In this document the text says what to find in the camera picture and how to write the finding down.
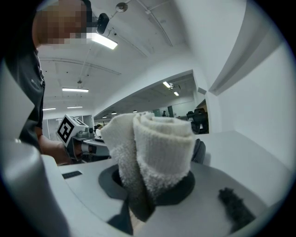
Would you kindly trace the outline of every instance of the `white surface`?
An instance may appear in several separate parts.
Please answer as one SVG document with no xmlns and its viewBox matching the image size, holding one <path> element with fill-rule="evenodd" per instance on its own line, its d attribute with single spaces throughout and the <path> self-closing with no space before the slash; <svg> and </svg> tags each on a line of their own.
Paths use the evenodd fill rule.
<svg viewBox="0 0 296 237">
<path fill-rule="evenodd" d="M 18 139 L 34 105 L 15 82 L 4 60 L 0 65 L 1 138 Z"/>
<path fill-rule="evenodd" d="M 245 78 L 219 96 L 222 130 L 237 130 L 278 158 L 296 165 L 296 71 L 282 43 Z"/>
<path fill-rule="evenodd" d="M 168 106 L 173 107 L 174 113 L 178 112 L 178 114 L 180 114 L 180 113 L 184 114 L 182 112 L 182 108 L 179 109 L 179 105 L 184 105 L 186 107 L 185 110 L 189 109 L 188 111 L 190 111 L 190 110 L 193 111 L 195 106 L 194 106 L 194 100 L 193 100 L 192 95 L 179 96 L 179 97 L 173 96 L 172 98 L 165 97 L 165 98 L 161 98 L 161 99 L 155 99 L 150 102 L 139 103 L 133 107 L 136 107 L 138 112 L 144 112 L 144 111 L 163 108 L 166 111 L 166 115 L 168 116 L 168 110 L 167 110 Z"/>
<path fill-rule="evenodd" d="M 221 84 L 229 80 L 229 73 L 235 71 L 243 62 L 244 57 L 250 56 L 256 48 L 256 44 L 260 42 L 260 38 L 266 33 L 270 27 L 270 20 L 254 1 L 247 1 L 244 19 L 240 28 L 240 32 L 234 44 L 234 47 L 227 59 L 222 71 L 211 86 L 211 90 L 221 87 Z"/>
<path fill-rule="evenodd" d="M 101 130 L 100 129 L 96 129 L 96 135 L 99 137 L 101 136 Z"/>
<path fill-rule="evenodd" d="M 193 98 L 194 98 L 195 107 L 196 107 L 205 99 L 205 95 L 201 94 L 196 89 L 195 91 L 193 91 Z"/>
<path fill-rule="evenodd" d="M 109 198 L 99 185 L 99 174 L 104 169 L 115 164 L 114 159 L 100 162 L 59 166 L 62 174 L 80 171 L 82 175 L 66 179 L 75 196 L 97 217 L 103 221 L 108 221 L 121 211 L 122 201 Z"/>
<path fill-rule="evenodd" d="M 193 111 L 195 110 L 195 102 L 194 101 L 190 101 L 187 103 L 182 103 L 182 104 L 177 104 L 177 105 L 173 105 L 173 113 L 176 114 L 176 117 L 178 116 L 186 116 L 186 114 L 189 111 Z"/>
<path fill-rule="evenodd" d="M 178 205 L 157 206 L 155 212 L 140 229 L 140 237 L 226 237 L 233 222 L 226 215 L 218 198 L 219 190 L 234 189 L 244 204 L 257 217 L 266 206 L 254 193 L 224 172 L 191 163 L 195 187 Z"/>
<path fill-rule="evenodd" d="M 174 0 L 185 24 L 186 40 L 210 87 L 239 34 L 245 0 Z"/>
<path fill-rule="evenodd" d="M 71 116 L 82 116 L 82 115 L 92 115 L 93 110 L 88 110 L 88 109 L 74 109 L 74 110 L 69 110 L 66 107 L 61 110 L 54 110 L 54 111 L 45 111 L 43 112 L 43 119 L 58 119 L 58 118 L 63 118 L 65 114 L 69 114 Z"/>
<path fill-rule="evenodd" d="M 87 206 L 77 198 L 65 182 L 54 158 L 42 156 L 42 160 L 52 193 L 67 219 L 72 237 L 128 236 L 102 221 L 93 209 L 97 207 L 97 205 L 88 209 Z M 86 193 L 86 196 L 91 198 L 90 195 L 91 193 Z M 96 196 L 93 196 L 93 199 L 95 199 L 96 204 L 101 201 L 97 199 Z"/>
<path fill-rule="evenodd" d="M 196 135 L 206 146 L 205 164 L 230 175 L 268 206 L 282 199 L 293 174 L 272 154 L 236 131 Z"/>
</svg>

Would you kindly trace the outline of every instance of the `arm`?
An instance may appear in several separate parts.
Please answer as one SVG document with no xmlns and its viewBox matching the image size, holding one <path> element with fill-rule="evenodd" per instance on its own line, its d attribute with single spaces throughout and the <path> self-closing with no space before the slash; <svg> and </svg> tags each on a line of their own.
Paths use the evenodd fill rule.
<svg viewBox="0 0 296 237">
<path fill-rule="evenodd" d="M 50 141 L 43 135 L 42 129 L 39 127 L 35 127 L 35 132 L 38 137 L 42 154 L 52 156 L 57 164 L 72 164 L 71 158 L 68 157 L 62 142 Z"/>
</svg>

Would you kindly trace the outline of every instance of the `white wall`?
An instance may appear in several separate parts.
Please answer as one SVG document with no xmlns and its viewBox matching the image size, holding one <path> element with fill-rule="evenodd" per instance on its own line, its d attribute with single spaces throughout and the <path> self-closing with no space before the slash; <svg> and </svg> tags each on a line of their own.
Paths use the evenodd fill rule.
<svg viewBox="0 0 296 237">
<path fill-rule="evenodd" d="M 219 95 L 222 130 L 237 130 L 290 170 L 296 159 L 296 71 L 282 43 L 245 78 Z"/>
<path fill-rule="evenodd" d="M 205 95 L 198 91 L 193 91 L 193 97 L 195 106 L 198 106 L 205 99 Z"/>
<path fill-rule="evenodd" d="M 111 120 L 111 118 L 97 119 L 97 120 L 94 120 L 94 124 L 97 125 L 99 122 L 110 121 L 110 120 Z"/>
<path fill-rule="evenodd" d="M 106 88 L 104 93 L 98 94 L 96 101 L 101 101 L 101 103 L 95 109 L 94 115 L 154 83 L 187 75 L 192 73 L 192 70 L 196 73 L 197 78 L 204 79 L 198 76 L 199 68 L 197 65 L 193 65 L 192 54 L 184 44 L 173 47 L 169 52 L 152 56 L 149 60 L 151 63 L 147 63 L 143 71 L 139 71 L 137 74 L 127 74 L 125 78 L 113 83 L 110 88 Z"/>
<path fill-rule="evenodd" d="M 67 109 L 64 111 L 48 110 L 48 111 L 43 111 L 43 119 L 63 118 L 65 114 L 69 114 L 72 116 L 92 115 L 93 110 L 87 110 L 87 109 Z"/>
<path fill-rule="evenodd" d="M 195 109 L 193 95 L 191 94 L 187 96 L 178 96 L 178 97 L 173 95 L 172 97 L 168 97 L 168 98 L 164 97 L 161 99 L 155 99 L 150 102 L 133 105 L 131 108 L 128 108 L 126 111 L 127 112 L 132 111 L 134 108 L 136 108 L 138 112 L 143 112 L 143 111 L 150 111 L 153 109 L 159 109 L 159 108 L 165 107 L 166 115 L 168 116 L 168 111 L 167 111 L 168 106 L 173 107 L 173 112 L 177 113 L 177 116 L 186 116 L 188 111 L 194 111 Z"/>
<path fill-rule="evenodd" d="M 187 42 L 207 78 L 214 83 L 239 34 L 245 0 L 175 0 L 185 25 Z"/>
<path fill-rule="evenodd" d="M 230 175 L 268 206 L 282 199 L 294 178 L 282 163 L 236 131 L 196 135 L 206 146 L 205 164 Z"/>
<path fill-rule="evenodd" d="M 186 102 L 183 104 L 177 104 L 177 105 L 173 105 L 173 113 L 174 115 L 176 115 L 176 117 L 178 116 L 186 116 L 186 114 L 189 111 L 193 111 L 195 109 L 195 102 L 194 101 L 190 101 L 190 102 Z"/>
</svg>

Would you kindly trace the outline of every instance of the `pipe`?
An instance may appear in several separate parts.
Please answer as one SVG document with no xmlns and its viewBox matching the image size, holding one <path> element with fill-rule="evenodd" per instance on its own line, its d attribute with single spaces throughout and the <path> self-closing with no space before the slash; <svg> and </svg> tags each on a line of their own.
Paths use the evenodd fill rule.
<svg viewBox="0 0 296 237">
<path fill-rule="evenodd" d="M 145 11 L 150 12 L 150 10 L 140 1 L 140 0 L 136 0 L 139 4 L 141 4 L 141 6 L 145 9 Z M 162 30 L 162 33 L 164 34 L 164 36 L 166 37 L 166 40 L 168 42 L 168 44 L 172 47 L 172 42 L 170 40 L 170 38 L 168 37 L 167 33 L 165 32 L 165 30 L 163 29 L 162 25 L 159 23 L 159 21 L 156 19 L 156 17 L 153 15 L 152 12 L 149 13 L 152 18 L 156 21 L 157 25 L 160 27 L 160 29 Z"/>
<path fill-rule="evenodd" d="M 169 2 L 170 2 L 170 0 L 166 1 L 166 2 L 163 2 L 163 3 L 160 3 L 160 4 L 158 4 L 158 5 L 154 6 L 154 7 L 149 8 L 148 10 L 151 11 L 151 10 L 153 10 L 153 9 L 159 7 L 159 6 L 162 6 L 162 5 L 166 4 L 166 3 L 169 3 Z"/>
<path fill-rule="evenodd" d="M 47 61 L 47 62 L 67 62 L 67 63 L 73 63 L 73 64 L 77 64 L 77 65 L 82 65 L 83 62 L 82 61 L 78 61 L 78 60 L 73 60 L 73 59 L 66 59 L 66 58 L 54 58 L 54 57 L 40 57 L 40 61 L 41 62 L 44 62 L 44 61 Z M 121 75 L 121 73 L 117 72 L 117 71 L 114 71 L 114 70 L 111 70 L 111 69 L 108 69 L 108 68 L 105 68 L 105 67 L 102 67 L 102 66 L 99 66 L 99 65 L 95 65 L 95 64 L 91 64 L 91 63 L 88 63 L 88 66 L 89 67 L 92 67 L 92 68 L 95 68 L 95 69 L 98 69 L 98 70 L 103 70 L 103 71 L 106 71 L 106 72 L 109 72 L 109 73 L 113 73 L 115 75 Z"/>
<path fill-rule="evenodd" d="M 119 34 L 117 34 L 117 36 L 119 38 L 121 38 L 123 41 L 125 41 L 126 43 L 128 43 L 131 47 L 133 47 L 135 50 L 137 50 L 141 55 L 143 55 L 144 57 L 148 57 L 146 54 L 144 54 L 142 52 L 142 50 L 140 50 L 138 47 L 136 47 L 133 43 L 131 43 L 130 41 L 128 41 L 126 38 L 124 38 L 123 36 L 120 36 Z"/>
<path fill-rule="evenodd" d="M 109 20 L 111 20 L 111 19 L 117 14 L 117 12 L 118 12 L 118 11 L 116 11 L 113 15 L 111 15 L 111 16 L 109 17 Z"/>
</svg>

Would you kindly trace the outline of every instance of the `white ceiling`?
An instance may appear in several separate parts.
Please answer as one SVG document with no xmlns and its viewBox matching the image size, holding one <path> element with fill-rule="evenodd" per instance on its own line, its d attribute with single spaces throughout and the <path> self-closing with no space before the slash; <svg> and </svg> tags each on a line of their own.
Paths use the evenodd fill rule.
<svg viewBox="0 0 296 237">
<path fill-rule="evenodd" d="M 115 6 L 119 2 L 119 0 L 91 0 L 92 10 L 96 16 L 102 12 L 111 16 L 115 13 Z M 147 8 L 164 2 L 167 1 L 142 0 Z M 178 24 L 177 12 L 171 2 L 151 12 L 164 29 L 169 41 L 153 16 L 146 14 L 137 0 L 132 0 L 126 12 L 117 13 L 110 20 L 104 34 L 108 35 L 112 29 L 109 37 L 118 42 L 114 50 L 88 39 L 70 39 L 64 45 L 41 46 L 38 55 L 46 82 L 43 106 L 93 107 L 97 103 L 94 101 L 95 96 L 133 70 L 132 65 L 135 62 L 145 63 L 145 60 L 155 52 L 165 51 L 185 41 Z M 79 86 L 89 89 L 89 92 L 86 94 L 62 92 L 62 87 L 77 87 L 80 74 L 83 83 Z"/>
<path fill-rule="evenodd" d="M 133 112 L 133 110 L 135 109 L 140 109 L 141 104 L 150 101 L 161 101 L 162 99 L 167 98 L 175 99 L 176 95 L 174 94 L 174 92 L 178 92 L 180 96 L 187 96 L 192 94 L 194 88 L 196 87 L 192 74 L 167 82 L 173 83 L 174 87 L 172 89 L 168 89 L 160 82 L 153 87 L 139 91 L 136 94 L 120 100 L 119 102 L 115 103 L 108 109 L 95 116 L 94 119 L 102 119 L 104 115 L 107 115 L 107 118 L 111 118 L 111 113 L 113 111 L 116 111 L 117 113 Z"/>
</svg>

